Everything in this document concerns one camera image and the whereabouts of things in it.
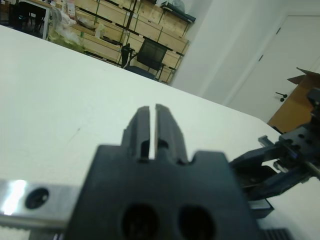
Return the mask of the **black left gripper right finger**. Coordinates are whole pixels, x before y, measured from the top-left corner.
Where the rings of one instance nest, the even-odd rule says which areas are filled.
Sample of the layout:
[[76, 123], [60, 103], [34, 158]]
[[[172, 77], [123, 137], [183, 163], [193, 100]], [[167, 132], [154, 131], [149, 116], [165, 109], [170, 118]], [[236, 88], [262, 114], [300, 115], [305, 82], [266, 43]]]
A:
[[155, 105], [155, 156], [161, 150], [167, 159], [177, 165], [187, 165], [187, 151], [183, 133], [170, 109], [162, 104]]

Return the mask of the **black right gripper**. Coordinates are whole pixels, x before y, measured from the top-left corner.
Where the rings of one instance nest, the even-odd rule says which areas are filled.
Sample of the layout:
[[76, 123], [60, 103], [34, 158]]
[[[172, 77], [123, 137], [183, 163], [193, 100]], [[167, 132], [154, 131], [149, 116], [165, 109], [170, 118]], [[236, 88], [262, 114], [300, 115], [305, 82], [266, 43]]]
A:
[[276, 143], [250, 150], [232, 160], [229, 165], [241, 173], [262, 173], [274, 161], [276, 175], [261, 183], [244, 186], [249, 200], [262, 200], [279, 196], [311, 177], [320, 178], [320, 128], [299, 126], [279, 136]]

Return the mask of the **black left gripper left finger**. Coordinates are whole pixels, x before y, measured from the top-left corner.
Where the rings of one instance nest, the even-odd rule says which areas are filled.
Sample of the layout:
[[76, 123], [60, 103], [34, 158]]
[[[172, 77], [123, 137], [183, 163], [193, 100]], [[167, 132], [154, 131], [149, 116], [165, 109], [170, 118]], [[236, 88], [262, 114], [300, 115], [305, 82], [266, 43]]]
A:
[[147, 161], [150, 153], [150, 109], [137, 109], [123, 131], [121, 146], [126, 148], [131, 158]]

